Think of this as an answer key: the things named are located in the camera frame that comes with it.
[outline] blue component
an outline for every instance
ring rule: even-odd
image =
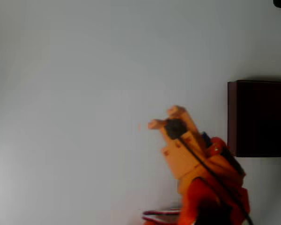
[[[201,136],[205,142],[206,148],[209,148],[212,145],[210,137],[208,136],[208,134],[206,134],[206,132],[203,132]]]

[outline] dark wooden box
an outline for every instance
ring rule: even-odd
[[[237,157],[281,157],[281,82],[228,83],[228,146]]]

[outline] wire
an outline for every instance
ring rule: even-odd
[[[186,149],[196,158],[196,160],[215,178],[215,180],[225,189],[225,191],[230,195],[231,199],[238,205],[240,208],[241,212],[243,213],[245,219],[248,221],[249,225],[253,225],[253,221],[249,214],[246,212],[244,209],[243,204],[238,200],[237,197],[233,194],[233,192],[227,187],[224,182],[221,180],[221,178],[213,172],[197,155],[194,153],[194,151],[188,147],[186,142],[179,136],[178,140],[186,147]]]

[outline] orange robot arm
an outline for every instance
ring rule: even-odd
[[[166,120],[152,120],[148,128],[159,129],[167,143],[161,152],[183,196],[178,224],[195,222],[199,206],[208,201],[210,206],[228,205],[231,224],[240,225],[250,211],[241,166],[222,139],[199,133],[185,108],[173,106],[167,113]]]

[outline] white wall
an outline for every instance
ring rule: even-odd
[[[184,105],[226,139],[226,82],[271,75],[272,0],[0,0],[0,225],[139,225],[179,201],[147,122]],[[281,158],[240,162],[281,224]]]

